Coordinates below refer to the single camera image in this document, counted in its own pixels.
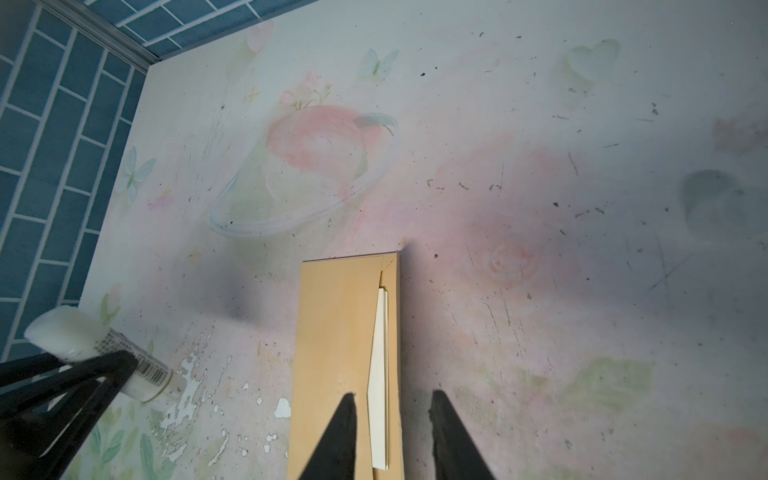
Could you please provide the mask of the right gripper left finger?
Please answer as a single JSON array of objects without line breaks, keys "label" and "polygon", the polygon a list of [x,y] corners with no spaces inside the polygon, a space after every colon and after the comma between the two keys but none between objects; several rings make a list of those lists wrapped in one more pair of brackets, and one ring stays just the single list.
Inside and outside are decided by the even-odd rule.
[{"label": "right gripper left finger", "polygon": [[355,476],[357,409],[354,394],[340,400],[300,480],[352,480]]}]

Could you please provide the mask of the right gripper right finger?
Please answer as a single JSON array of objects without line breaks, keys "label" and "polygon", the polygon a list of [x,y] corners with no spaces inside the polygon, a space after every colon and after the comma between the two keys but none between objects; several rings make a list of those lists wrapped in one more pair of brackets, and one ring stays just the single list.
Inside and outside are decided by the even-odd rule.
[{"label": "right gripper right finger", "polygon": [[444,391],[432,392],[429,417],[436,479],[495,479]]}]

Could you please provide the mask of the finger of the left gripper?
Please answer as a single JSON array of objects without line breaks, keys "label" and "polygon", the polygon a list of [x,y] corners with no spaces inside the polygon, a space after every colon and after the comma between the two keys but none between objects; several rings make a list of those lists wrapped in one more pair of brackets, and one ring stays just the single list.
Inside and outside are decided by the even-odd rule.
[{"label": "finger of the left gripper", "polygon": [[59,479],[138,367],[118,351],[66,369],[44,353],[1,365],[1,477]]}]

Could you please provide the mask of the beige letter paper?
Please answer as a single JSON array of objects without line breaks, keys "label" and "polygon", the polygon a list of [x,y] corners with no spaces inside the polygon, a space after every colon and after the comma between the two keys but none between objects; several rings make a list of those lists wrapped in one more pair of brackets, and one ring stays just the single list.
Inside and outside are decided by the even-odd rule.
[{"label": "beige letter paper", "polygon": [[388,469],[388,292],[379,288],[368,380],[368,418],[372,467]]}]

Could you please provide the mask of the white glue stick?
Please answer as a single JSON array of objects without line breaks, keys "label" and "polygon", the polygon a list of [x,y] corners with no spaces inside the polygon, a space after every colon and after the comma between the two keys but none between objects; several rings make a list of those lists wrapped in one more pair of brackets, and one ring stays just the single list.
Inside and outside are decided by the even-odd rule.
[{"label": "white glue stick", "polygon": [[169,367],[76,307],[62,305],[42,314],[27,326],[24,338],[67,364],[119,351],[129,352],[138,364],[123,392],[142,403],[153,401],[173,379]]}]

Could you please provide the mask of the yellow envelope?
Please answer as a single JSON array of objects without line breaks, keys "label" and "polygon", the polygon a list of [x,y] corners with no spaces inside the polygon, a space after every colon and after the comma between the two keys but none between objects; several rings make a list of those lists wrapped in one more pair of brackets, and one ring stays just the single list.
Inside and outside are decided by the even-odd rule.
[{"label": "yellow envelope", "polygon": [[[405,476],[400,411],[399,255],[397,252],[306,261],[300,269],[293,406],[287,476],[297,479],[310,461],[342,398],[355,402],[354,476],[402,479]],[[369,399],[376,316],[387,306],[383,326],[387,360],[387,466],[373,464]]]}]

